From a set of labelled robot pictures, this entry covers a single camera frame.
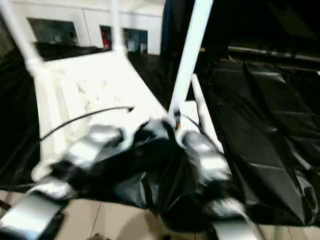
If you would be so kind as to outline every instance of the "white frame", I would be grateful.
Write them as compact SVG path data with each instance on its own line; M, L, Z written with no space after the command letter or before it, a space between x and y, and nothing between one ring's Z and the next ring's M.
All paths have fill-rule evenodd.
M27 19L35 18L73 22L79 45L82 47L91 46L84 13L81 8L46 6L19 2L15 2L13 6L18 13L17 16L23 24L23 29L26 32L29 41L37 42L34 31Z
M159 55L161 50L162 17L120 12L120 27L147 31L148 54ZM112 26L110 11L84 10L92 46L103 48L100 26Z

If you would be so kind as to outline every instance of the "black tarp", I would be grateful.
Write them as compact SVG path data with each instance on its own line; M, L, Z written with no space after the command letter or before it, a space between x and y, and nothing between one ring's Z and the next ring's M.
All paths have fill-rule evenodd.
M194 2L166 0L162 54L182 55ZM297 55L320 56L320 28L317 25L319 4L312 0L215 0L201 44L204 51L202 58L218 60L229 54L235 59L239 53L229 47L242 47L266 51L266 56L271 52L278 53L280 57L276 61L283 64L290 61L290 66L304 68L307 65L308 69L319 69L319 61L308 61L306 64L295 59ZM248 55L245 56L247 60L256 57L257 52ZM256 61L266 57L258 55Z
M46 60L101 51L50 44L38 44L37 48ZM320 128L316 87L320 77L315 72L216 63L201 61L201 57L195 72L232 169L238 199L245 203L250 218L262 224L318 226ZM138 54L129 54L129 59L168 108L178 61ZM38 140L39 124L33 81L18 51L0 65L0 76L0 169L16 154L0 176L1 188L7 189L21 158ZM39 149L19 184L31 182L30 171L38 161ZM214 189L210 184L200 185L184 153L177 148L148 161L153 162L145 168L140 165L134 176L112 189L92 186L84 197L151 209L176 231L206 229L215 216L205 212L203 205L210 202L208 193ZM134 168L134 162L127 167Z

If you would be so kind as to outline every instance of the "beige floor tile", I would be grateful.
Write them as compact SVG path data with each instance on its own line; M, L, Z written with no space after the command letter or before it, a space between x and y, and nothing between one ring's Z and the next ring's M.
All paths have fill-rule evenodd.
M8 194L7 191L0 190L0 199L4 201L7 197L7 194ZM10 196L9 204L11 205L16 204L22 198L22 196L23 194L20 192L12 192Z
M56 240L85 240L94 228L101 202L91 200L73 200L64 210L64 223Z
M287 226L259 225L265 240L291 240Z
M320 239L320 228L311 226L304 227L302 229L302 234L307 240L319 240Z
M207 235L202 232L202 233L195 233L194 234L194 240L208 240Z
M157 218L160 221L161 224L161 233L162 235L169 235L171 236L172 240L195 240L195 233L194 232L174 232L166 227L162 219L158 216Z
M103 203L93 229L111 240L158 240L161 222L149 211L116 203Z
M305 235L304 227L289 227L290 236L292 240L307 240L307 236Z

